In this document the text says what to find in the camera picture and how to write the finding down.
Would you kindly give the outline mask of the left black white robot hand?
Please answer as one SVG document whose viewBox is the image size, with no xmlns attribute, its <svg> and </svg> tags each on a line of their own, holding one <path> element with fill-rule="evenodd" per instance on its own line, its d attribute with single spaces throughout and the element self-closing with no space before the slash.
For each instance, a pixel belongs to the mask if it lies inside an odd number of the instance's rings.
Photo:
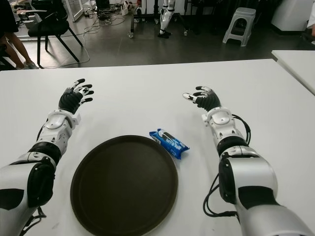
<svg viewBox="0 0 315 236">
<path fill-rule="evenodd" d="M 78 108 L 93 100 L 90 95 L 94 94 L 93 85 L 85 84 L 85 79 L 79 79 L 67 87 L 59 99 L 58 109 L 75 114 Z"/>
</svg>

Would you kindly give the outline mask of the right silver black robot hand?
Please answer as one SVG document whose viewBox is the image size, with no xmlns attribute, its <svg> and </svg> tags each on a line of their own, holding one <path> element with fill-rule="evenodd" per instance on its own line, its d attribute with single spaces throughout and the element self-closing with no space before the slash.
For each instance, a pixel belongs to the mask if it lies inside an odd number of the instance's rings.
<svg viewBox="0 0 315 236">
<path fill-rule="evenodd" d="M 196 104 L 198 108 L 203 108 L 207 112 L 220 107 L 221 102 L 217 94 L 209 87 L 197 86 L 194 94 L 183 93 L 183 98 Z"/>
</svg>

